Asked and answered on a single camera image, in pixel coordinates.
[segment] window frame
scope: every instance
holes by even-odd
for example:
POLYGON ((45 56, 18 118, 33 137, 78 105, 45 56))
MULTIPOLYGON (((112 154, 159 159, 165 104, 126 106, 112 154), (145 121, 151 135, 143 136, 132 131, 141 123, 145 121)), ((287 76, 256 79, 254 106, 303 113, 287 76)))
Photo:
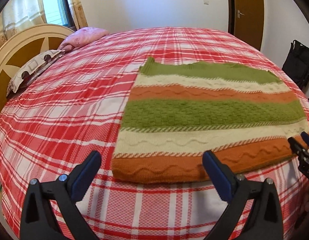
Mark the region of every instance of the window frame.
POLYGON ((76 27, 75 27, 75 24, 74 24, 72 15, 71 15, 70 7, 68 4, 68 0, 61 0, 61 2, 63 3, 63 7, 64 7, 64 15, 68 21, 68 25, 63 25, 63 26, 76 30, 76 27))

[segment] orange knit section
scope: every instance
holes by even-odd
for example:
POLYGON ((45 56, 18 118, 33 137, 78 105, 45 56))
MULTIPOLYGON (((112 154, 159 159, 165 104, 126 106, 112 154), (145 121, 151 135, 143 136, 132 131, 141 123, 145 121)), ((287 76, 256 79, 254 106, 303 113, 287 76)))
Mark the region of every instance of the orange knit section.
POLYGON ((244 93, 231 89, 209 90, 201 88, 185 88, 181 85, 134 87, 131 90, 129 100, 142 99, 184 99, 184 100, 224 100, 238 99, 243 101, 280 102, 289 103, 296 100, 292 91, 279 94, 265 94, 262 92, 244 93))
MULTIPOLYGON (((300 136, 296 136, 295 139, 308 149, 300 136)), ((287 139, 273 139, 236 146, 215 152, 215 155, 234 173, 255 170, 294 156, 287 139)), ((202 166, 201 156, 114 158, 112 172, 116 179, 144 184, 209 179, 202 166)))

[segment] pink pillow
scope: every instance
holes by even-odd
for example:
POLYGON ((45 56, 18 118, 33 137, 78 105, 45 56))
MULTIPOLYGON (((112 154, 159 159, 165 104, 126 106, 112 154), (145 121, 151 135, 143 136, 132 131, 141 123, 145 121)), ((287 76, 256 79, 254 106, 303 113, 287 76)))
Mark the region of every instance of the pink pillow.
POLYGON ((68 36, 59 46, 58 49, 71 52, 80 49, 100 38, 109 35, 109 31, 93 27, 84 27, 68 36))

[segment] headboard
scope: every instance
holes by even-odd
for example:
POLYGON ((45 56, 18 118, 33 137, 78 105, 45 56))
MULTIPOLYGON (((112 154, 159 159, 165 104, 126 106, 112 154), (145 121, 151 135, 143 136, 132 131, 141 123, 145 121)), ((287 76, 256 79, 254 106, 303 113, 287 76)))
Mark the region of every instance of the headboard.
POLYGON ((39 53, 57 49, 71 33, 60 25, 36 25, 14 35, 0 48, 0 112, 7 102, 8 83, 18 69, 39 53))

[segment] door handle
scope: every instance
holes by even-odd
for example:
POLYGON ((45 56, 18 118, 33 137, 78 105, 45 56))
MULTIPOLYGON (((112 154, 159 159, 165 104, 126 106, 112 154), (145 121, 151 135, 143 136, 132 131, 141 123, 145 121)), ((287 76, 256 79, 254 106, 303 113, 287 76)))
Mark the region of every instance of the door handle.
POLYGON ((241 13, 239 10, 238 10, 238 14, 237 14, 237 17, 240 18, 240 15, 244 15, 243 13, 241 13))

